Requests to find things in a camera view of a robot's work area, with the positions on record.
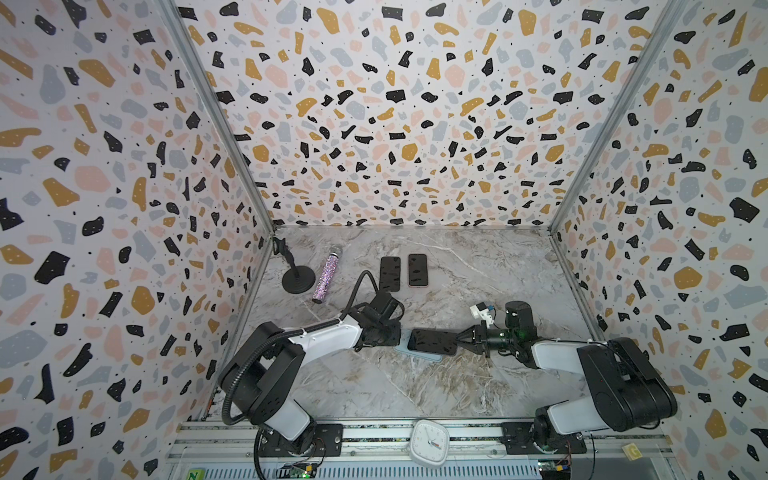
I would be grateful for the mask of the blue smartphone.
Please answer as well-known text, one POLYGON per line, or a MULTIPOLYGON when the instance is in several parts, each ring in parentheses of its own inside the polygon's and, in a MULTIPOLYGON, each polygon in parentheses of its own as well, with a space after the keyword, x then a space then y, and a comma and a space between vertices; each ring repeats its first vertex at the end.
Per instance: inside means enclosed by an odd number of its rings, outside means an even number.
POLYGON ((441 356, 454 356, 458 350, 457 335, 454 331, 417 328, 412 330, 408 348, 441 356))

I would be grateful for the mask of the light blue phone case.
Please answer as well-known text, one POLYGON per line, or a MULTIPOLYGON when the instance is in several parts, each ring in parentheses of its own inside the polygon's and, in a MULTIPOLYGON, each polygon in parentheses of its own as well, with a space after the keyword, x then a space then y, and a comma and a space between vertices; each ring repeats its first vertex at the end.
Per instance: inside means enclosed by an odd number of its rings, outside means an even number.
POLYGON ((403 355, 409 355, 415 358, 424 359, 434 363, 438 363, 442 361, 443 357, 441 355, 410 350, 408 348, 408 343, 411 339, 411 333, 412 331, 409 329, 402 330, 400 342, 397 346, 394 347, 395 351, 403 355))

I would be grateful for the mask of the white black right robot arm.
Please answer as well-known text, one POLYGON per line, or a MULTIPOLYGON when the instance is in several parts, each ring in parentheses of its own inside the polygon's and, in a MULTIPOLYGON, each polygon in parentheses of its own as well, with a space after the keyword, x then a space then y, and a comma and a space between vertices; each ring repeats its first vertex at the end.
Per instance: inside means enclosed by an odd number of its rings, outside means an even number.
POLYGON ((485 357, 493 352, 511 356, 531 369, 569 372, 586 381, 587 395, 536 411, 531 436, 538 445, 577 433, 652 430, 677 414, 674 393, 633 340, 548 339, 538 335, 528 303, 510 301, 504 313, 499 328, 488 323, 491 309, 476 305, 473 315, 479 323, 459 333, 457 345, 485 357))

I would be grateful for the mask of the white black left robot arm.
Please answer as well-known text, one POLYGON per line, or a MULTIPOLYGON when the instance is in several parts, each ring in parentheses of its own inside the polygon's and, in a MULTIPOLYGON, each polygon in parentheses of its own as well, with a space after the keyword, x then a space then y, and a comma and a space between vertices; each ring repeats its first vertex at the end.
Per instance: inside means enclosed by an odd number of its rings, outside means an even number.
POLYGON ((296 330, 261 324, 219 377, 222 422, 232 426, 247 421, 289 442, 305 440, 315 420, 289 398, 301 367, 342 350, 398 345, 404 313, 402 302, 379 291, 372 301, 351 305, 326 322, 296 330))

